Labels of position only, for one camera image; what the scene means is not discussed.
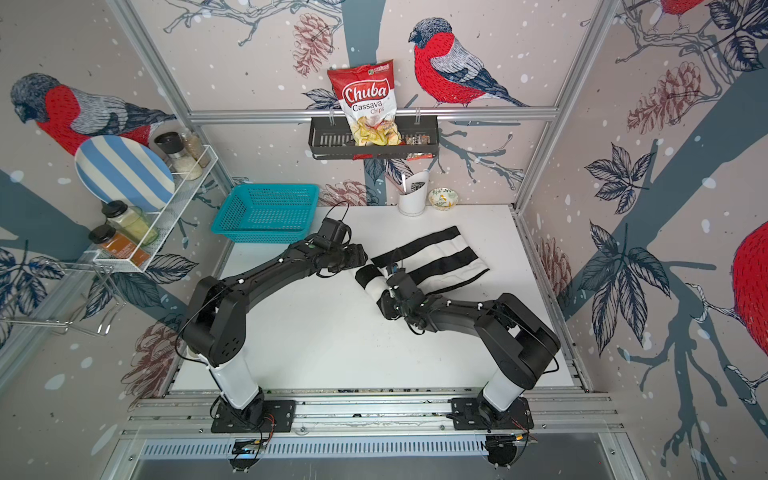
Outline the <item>black white striped pillowcase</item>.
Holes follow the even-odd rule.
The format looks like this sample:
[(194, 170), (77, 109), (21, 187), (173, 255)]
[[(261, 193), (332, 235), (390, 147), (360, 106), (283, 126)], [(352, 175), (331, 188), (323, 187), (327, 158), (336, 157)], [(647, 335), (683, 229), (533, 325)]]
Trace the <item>black white striped pillowcase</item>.
[(443, 294), (469, 285), (490, 271), (457, 226), (433, 232), (368, 260), (355, 281), (375, 301), (388, 289), (389, 268), (404, 270), (425, 294)]

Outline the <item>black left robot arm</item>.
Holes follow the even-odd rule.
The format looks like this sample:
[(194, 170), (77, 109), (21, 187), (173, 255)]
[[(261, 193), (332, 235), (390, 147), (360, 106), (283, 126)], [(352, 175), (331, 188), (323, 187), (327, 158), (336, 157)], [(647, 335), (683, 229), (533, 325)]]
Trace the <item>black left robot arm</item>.
[(323, 270), (351, 270), (367, 260), (359, 244), (303, 240), (246, 272), (225, 279), (206, 277), (197, 284), (181, 337), (205, 364), (229, 407), (243, 412), (258, 403), (260, 387), (242, 353), (250, 310), (295, 281)]

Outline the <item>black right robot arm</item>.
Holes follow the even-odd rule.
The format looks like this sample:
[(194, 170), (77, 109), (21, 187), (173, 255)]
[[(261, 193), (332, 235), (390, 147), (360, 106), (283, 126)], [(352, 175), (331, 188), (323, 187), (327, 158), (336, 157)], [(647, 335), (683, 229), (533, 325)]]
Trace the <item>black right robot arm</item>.
[(545, 374), (555, 373), (561, 343), (554, 331), (518, 297), (504, 293), (495, 300), (454, 301), (426, 294), (401, 270), (387, 280), (382, 312), (405, 320), (415, 334), (456, 332), (479, 338), (497, 371), (483, 387), (478, 412), (487, 418), (507, 412)]

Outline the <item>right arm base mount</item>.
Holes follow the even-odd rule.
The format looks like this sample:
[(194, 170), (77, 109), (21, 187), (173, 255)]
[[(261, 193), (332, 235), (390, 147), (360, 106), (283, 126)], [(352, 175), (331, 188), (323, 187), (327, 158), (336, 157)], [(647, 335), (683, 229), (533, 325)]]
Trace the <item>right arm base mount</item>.
[(446, 417), (458, 431), (528, 431), (534, 427), (529, 403), (524, 397), (515, 399), (506, 410), (497, 410), (482, 394), (476, 398), (453, 398), (450, 405)]

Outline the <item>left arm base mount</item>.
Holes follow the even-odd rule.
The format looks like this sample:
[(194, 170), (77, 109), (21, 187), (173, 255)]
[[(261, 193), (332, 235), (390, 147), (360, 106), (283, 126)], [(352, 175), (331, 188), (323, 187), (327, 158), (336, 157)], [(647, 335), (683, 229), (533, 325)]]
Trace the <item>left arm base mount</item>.
[(234, 433), (287, 433), (291, 431), (296, 410), (294, 400), (266, 400), (260, 390), (244, 409), (231, 406), (223, 395), (211, 405), (211, 432)]

